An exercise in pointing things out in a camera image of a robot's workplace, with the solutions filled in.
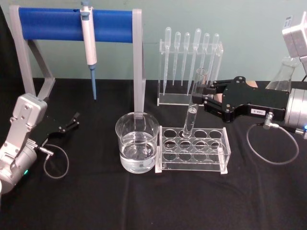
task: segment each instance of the transfer pipette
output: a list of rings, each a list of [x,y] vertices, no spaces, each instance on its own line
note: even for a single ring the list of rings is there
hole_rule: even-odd
[[[179,51],[179,46],[180,46],[180,38],[181,38],[181,33],[176,32],[175,33],[175,42],[174,42],[175,53],[174,53],[174,64],[173,64],[173,85],[174,85],[175,75],[176,75],[178,51]]]
[[[171,35],[172,29],[171,27],[167,27],[165,29],[165,64],[164,64],[164,78],[163,78],[163,95],[165,94],[166,89],[166,81],[167,81],[167,69],[168,69],[168,55],[169,55],[169,48],[171,46]]]
[[[88,0],[81,1],[80,9],[85,55],[88,68],[91,70],[92,88],[94,100],[96,100],[95,67],[97,63],[93,8],[89,6]]]
[[[208,85],[211,84],[212,66],[213,66],[215,51],[216,51],[216,48],[219,42],[219,38],[220,38],[219,34],[215,34],[213,37],[213,41],[212,41],[212,53],[211,53],[209,69],[208,69],[208,80],[207,80]]]
[[[203,41],[202,41],[202,55],[201,55],[201,65],[200,65],[200,69],[203,69],[203,65],[205,63],[205,57],[207,54],[207,48],[209,45],[209,40],[210,40],[210,34],[205,33],[205,35],[203,36]]]
[[[183,83],[184,70],[186,68],[189,45],[190,45],[190,33],[187,32],[187,33],[184,34],[184,42],[183,42],[184,53],[183,53],[182,68],[181,68],[181,86],[182,86],[182,83]]]
[[[187,95],[189,94],[192,79],[193,79],[196,53],[197,53],[198,46],[200,45],[200,39],[201,39],[201,29],[196,29],[195,34],[194,34],[194,41],[193,41],[193,56],[192,56]]]

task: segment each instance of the water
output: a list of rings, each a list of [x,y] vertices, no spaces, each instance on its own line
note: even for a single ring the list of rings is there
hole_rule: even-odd
[[[188,112],[187,112],[186,121],[183,127],[183,133],[182,133],[182,135],[185,138],[189,138],[191,136],[191,130],[194,127],[196,115],[197,115],[197,107],[189,107]]]
[[[154,167],[157,138],[147,142],[152,138],[153,136],[145,132],[131,132],[122,138],[124,144],[120,144],[119,147],[120,161],[127,171],[145,173]]]

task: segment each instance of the test tube rack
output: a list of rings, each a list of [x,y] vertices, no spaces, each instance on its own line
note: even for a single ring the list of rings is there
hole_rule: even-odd
[[[216,49],[213,48],[212,43],[209,43],[207,50],[203,50],[202,43],[200,43],[197,49],[193,77],[195,75],[196,70],[200,67],[201,56],[205,54],[205,62],[204,62],[203,68],[209,70],[210,68],[209,63],[213,55],[213,65],[212,65],[211,71],[208,71],[209,73],[208,79],[210,79],[211,81],[216,81],[218,78],[219,70],[220,70],[223,52],[224,52],[224,49],[223,49],[223,45],[221,41],[218,42]],[[193,43],[190,43],[188,47],[187,61],[186,61],[184,77],[183,77],[184,81],[183,81],[182,86],[181,86],[181,69],[182,69],[182,60],[184,56],[183,42],[180,43],[180,47],[178,51],[177,70],[175,74],[175,82],[173,84],[174,56],[175,56],[175,46],[174,46],[174,43],[171,43],[171,46],[169,49],[169,61],[168,61],[168,69],[167,69],[167,84],[166,84],[166,90],[164,93],[163,83],[164,83],[164,69],[165,69],[165,43],[162,39],[160,39],[159,69],[158,69],[158,80],[159,81],[158,81],[158,98],[157,98],[158,106],[160,104],[167,104],[167,105],[188,105],[189,104],[190,92],[189,92],[189,95],[187,95],[187,89],[188,89],[187,80],[189,79],[191,60],[193,56]]]
[[[226,128],[194,128],[191,137],[182,128],[160,126],[155,172],[162,170],[215,171],[227,174],[231,154]]]

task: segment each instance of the pipette bulb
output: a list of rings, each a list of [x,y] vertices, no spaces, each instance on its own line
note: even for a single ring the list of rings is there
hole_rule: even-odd
[[[181,33],[177,31],[175,33],[175,42],[174,42],[174,47],[175,48],[179,48],[179,46],[180,46],[180,38],[181,38]]]
[[[219,39],[220,39],[219,34],[215,34],[213,36],[212,49],[216,49],[217,48],[217,44],[219,43]]]
[[[201,40],[201,29],[196,29],[194,34],[193,48],[197,49]]]
[[[184,34],[183,47],[184,47],[185,49],[187,49],[187,48],[189,47],[189,44],[190,44],[190,37],[191,37],[191,35],[190,35],[189,32],[186,32],[186,33]]]
[[[171,36],[172,36],[172,29],[171,27],[167,27],[165,29],[165,47],[171,46]]]
[[[209,40],[210,40],[210,34],[205,33],[203,36],[203,41],[202,41],[202,48],[207,49],[209,45]]]

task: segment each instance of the black table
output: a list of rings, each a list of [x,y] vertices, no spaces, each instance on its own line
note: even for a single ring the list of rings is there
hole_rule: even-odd
[[[293,84],[307,88],[305,83]],[[228,174],[163,171],[135,175],[119,159],[115,123],[131,110],[132,81],[57,79],[47,114],[68,121],[81,113],[80,127],[56,140],[70,158],[68,175],[52,180],[43,172],[44,153],[15,189],[2,196],[0,229],[14,230],[306,230],[307,141],[295,138],[298,158],[286,166],[258,159],[246,131],[261,120],[240,117],[232,124],[199,110],[195,127],[226,127],[232,155]],[[156,81],[147,81],[145,111],[160,125],[182,127],[187,107],[156,106]],[[10,128],[20,80],[0,81],[0,143]],[[278,130],[254,128],[254,148],[271,160],[291,158],[294,145]]]

